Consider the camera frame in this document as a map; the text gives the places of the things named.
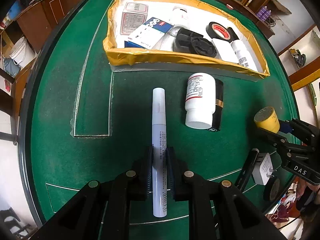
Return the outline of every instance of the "bottle cap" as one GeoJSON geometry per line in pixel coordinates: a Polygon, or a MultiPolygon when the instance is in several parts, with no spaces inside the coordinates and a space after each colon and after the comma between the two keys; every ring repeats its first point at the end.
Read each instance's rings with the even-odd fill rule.
{"type": "Polygon", "coordinates": [[[165,95],[163,88],[155,88],[152,95],[152,125],[165,122],[165,95]]]}
{"type": "Polygon", "coordinates": [[[212,126],[212,112],[191,109],[187,111],[186,126],[194,129],[208,129],[212,126]]]}

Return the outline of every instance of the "yellow tape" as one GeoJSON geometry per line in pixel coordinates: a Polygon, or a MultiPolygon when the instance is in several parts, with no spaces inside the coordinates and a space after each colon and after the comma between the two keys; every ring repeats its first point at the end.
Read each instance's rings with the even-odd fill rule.
{"type": "Polygon", "coordinates": [[[244,73],[250,76],[257,76],[260,78],[265,78],[270,75],[267,61],[263,56],[263,53],[253,36],[253,34],[244,27],[238,19],[229,15],[228,13],[211,6],[205,2],[199,0],[139,0],[139,1],[158,1],[158,2],[170,2],[170,3],[180,3],[188,6],[193,6],[201,10],[205,10],[220,16],[227,18],[238,28],[239,31],[247,38],[253,51],[255,52],[260,65],[263,69],[263,73],[253,71],[249,68],[243,67],[238,64],[231,62],[226,62],[223,60],[215,59],[212,57],[205,57],[196,54],[179,53],[172,51],[163,50],[147,50],[140,48],[124,48],[118,49],[115,39],[115,29],[116,23],[114,21],[116,9],[120,4],[120,0],[115,0],[112,6],[108,10],[108,32],[107,37],[103,41],[103,48],[107,54],[109,62],[114,66],[119,65],[133,65],[135,63],[144,62],[169,62],[169,63],[187,63],[187,64],[201,64],[207,67],[219,68],[224,70],[230,70],[233,72],[244,73]]]}
{"type": "Polygon", "coordinates": [[[223,108],[223,101],[216,98],[216,106],[220,106],[221,108],[223,108]]]}
{"type": "Polygon", "coordinates": [[[276,111],[271,106],[262,108],[259,112],[256,113],[253,120],[256,123],[257,127],[261,127],[268,131],[277,133],[280,129],[276,111]]]}

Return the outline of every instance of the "power adapter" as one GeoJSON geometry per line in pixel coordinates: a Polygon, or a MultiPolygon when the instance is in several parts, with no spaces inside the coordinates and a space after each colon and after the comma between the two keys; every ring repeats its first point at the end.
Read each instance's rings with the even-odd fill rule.
{"type": "Polygon", "coordinates": [[[269,153],[260,153],[253,168],[253,179],[256,184],[266,185],[269,178],[273,177],[273,166],[269,153]]]}

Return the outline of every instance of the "white pill bottle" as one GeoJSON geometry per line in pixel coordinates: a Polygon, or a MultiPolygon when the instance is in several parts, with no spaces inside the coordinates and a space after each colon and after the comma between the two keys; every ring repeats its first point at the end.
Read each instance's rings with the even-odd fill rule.
{"type": "Polygon", "coordinates": [[[250,52],[247,50],[245,44],[241,40],[234,40],[231,42],[231,47],[233,48],[233,51],[239,60],[239,65],[258,72],[257,66],[254,63],[250,52]]]}
{"type": "Polygon", "coordinates": [[[173,37],[177,36],[178,31],[181,28],[189,29],[189,18],[187,10],[185,8],[174,7],[170,16],[170,23],[173,25],[170,31],[170,34],[173,37]]]}
{"type": "Polygon", "coordinates": [[[216,110],[216,81],[206,73],[195,73],[188,79],[185,110],[186,126],[208,129],[216,110]]]}

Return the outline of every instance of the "wooden cabinet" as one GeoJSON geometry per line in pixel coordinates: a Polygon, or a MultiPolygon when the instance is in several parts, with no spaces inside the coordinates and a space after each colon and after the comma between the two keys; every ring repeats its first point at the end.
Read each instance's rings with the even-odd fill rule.
{"type": "Polygon", "coordinates": [[[56,23],[58,24],[60,20],[65,17],[65,14],[62,9],[61,1],[60,0],[51,0],[49,2],[52,14],[56,23]]]}
{"type": "Polygon", "coordinates": [[[39,2],[24,12],[17,22],[34,50],[39,51],[52,31],[42,4],[39,2]]]}

